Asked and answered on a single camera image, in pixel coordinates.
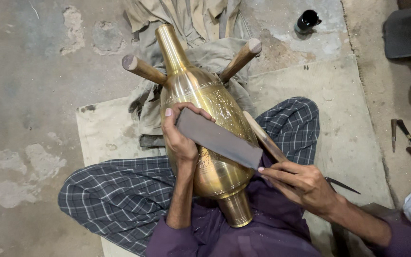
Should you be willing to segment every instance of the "black cup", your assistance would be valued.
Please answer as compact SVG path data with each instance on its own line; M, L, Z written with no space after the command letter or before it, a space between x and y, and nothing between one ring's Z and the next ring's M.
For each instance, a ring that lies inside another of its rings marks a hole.
M309 32L313 26L316 26L321 23L321 20L318 17L318 13L314 10L306 10L300 17L297 19L296 26L294 27L297 32L304 34Z

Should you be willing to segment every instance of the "purple shirt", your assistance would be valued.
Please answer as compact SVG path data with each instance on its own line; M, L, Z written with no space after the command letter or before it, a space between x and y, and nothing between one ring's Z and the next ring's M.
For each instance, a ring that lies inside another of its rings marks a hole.
M248 225L231 228L216 202L199 198L193 202L190 227L173 229L161 217L145 250L146 256L321 256L311 244L308 226L302 219L304 210L299 205L268 186L258 172L246 190L254 212ZM390 245L370 249L377 256L411 257L411 226L388 224L392 231Z

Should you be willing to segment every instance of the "wooden peg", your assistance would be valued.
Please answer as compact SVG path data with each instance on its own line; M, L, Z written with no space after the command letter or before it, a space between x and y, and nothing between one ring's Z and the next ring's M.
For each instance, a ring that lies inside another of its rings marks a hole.
M250 38L248 42L240 49L237 55L226 66L220 74L220 79L223 83L228 82L240 69L242 69L249 61L251 61L263 49L261 41L256 38Z
M163 85L168 77L161 73L159 70L150 66L148 63L142 61L132 54L128 54L122 59L123 68L129 72L132 72L144 79Z
M243 115L247 118L250 127L258 138L258 141L264 146L264 148L278 161L284 162L288 161L285 154L280 150L280 148L274 143L274 141L269 137L269 135L264 131L264 129L253 119L253 117L246 111L243 111Z

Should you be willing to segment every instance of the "vase neck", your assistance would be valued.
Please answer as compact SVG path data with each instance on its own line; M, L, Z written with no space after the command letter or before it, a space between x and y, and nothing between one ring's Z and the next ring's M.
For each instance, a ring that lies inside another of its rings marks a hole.
M185 51L175 35L172 25L163 24L159 26L155 31L155 35L163 54L168 76L192 66L186 58Z

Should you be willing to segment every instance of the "shirt sleeve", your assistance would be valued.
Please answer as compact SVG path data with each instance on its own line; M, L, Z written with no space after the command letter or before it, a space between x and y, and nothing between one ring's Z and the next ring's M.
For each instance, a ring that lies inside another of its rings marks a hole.
M371 246L368 247L377 257L402 257L411 256L411 226L387 222L391 227L391 242L388 247Z
M198 245L193 235L193 227L173 229L166 224L163 216L155 226L148 242L145 254L147 257L193 257L197 256Z

